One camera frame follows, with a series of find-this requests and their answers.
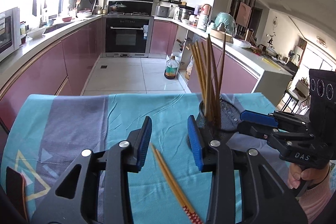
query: person's arm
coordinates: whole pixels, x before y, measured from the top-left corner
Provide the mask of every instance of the person's arm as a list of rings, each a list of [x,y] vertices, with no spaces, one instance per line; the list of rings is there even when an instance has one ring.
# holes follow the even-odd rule
[[[288,174],[288,187],[298,188],[300,179],[312,180],[308,190],[299,200],[299,204],[305,211],[308,222],[311,223],[323,210],[331,198],[329,187],[329,164],[322,170],[309,168],[304,171],[296,164],[291,164]]]

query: kitchen sink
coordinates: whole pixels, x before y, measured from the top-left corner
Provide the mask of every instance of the kitchen sink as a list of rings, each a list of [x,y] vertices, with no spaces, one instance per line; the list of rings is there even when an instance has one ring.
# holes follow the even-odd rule
[[[64,23],[59,23],[59,24],[56,24],[56,25],[52,25],[52,26],[48,27],[48,28],[45,30],[44,33],[53,32],[54,30],[57,30],[57,29],[59,29],[59,28],[62,28],[62,27],[66,26],[66,25],[69,25],[69,24],[71,24],[71,23],[73,23],[73,22],[64,22]]]

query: camera lens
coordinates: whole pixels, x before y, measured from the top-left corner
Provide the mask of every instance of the camera lens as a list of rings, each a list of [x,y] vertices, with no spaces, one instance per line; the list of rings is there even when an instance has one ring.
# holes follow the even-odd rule
[[[321,97],[324,95],[324,83],[322,80],[317,81],[317,94]]]
[[[314,79],[311,79],[311,81],[310,81],[310,88],[311,88],[312,91],[315,90],[315,80]]]
[[[329,100],[331,100],[334,97],[334,89],[333,89],[333,86],[331,84],[327,85],[326,96]]]

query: bundle of chopsticks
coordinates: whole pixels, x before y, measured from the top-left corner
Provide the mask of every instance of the bundle of chopsticks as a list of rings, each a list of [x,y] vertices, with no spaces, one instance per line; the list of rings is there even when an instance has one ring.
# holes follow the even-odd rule
[[[162,158],[161,153],[154,147],[154,145],[152,143],[151,143],[151,148],[152,148],[152,151],[154,153],[154,157],[159,164],[159,167],[162,171],[163,176],[165,177],[170,189],[174,193],[177,201],[180,203],[184,212],[187,214],[191,223],[193,223],[193,224],[204,224],[203,221],[199,218],[199,216],[195,212],[194,208],[191,206],[187,197],[182,192],[178,183],[174,179],[174,177],[173,177],[172,173],[170,172],[167,164],[165,163],[164,159]]]
[[[210,35],[207,38],[206,47],[204,47],[203,43],[199,43],[198,41],[191,45],[194,64],[196,65],[198,79],[201,85],[204,116],[218,128],[221,128],[220,94],[224,69],[225,41],[226,34],[224,35],[222,55],[219,61],[219,74],[217,73]]]

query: pink sleeve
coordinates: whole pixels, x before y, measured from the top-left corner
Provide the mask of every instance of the pink sleeve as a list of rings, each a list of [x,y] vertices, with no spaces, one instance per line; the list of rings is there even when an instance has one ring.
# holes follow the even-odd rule
[[[329,175],[318,186],[304,193],[299,200],[299,204],[305,211],[309,223],[313,222],[319,213],[322,212],[330,198]]]

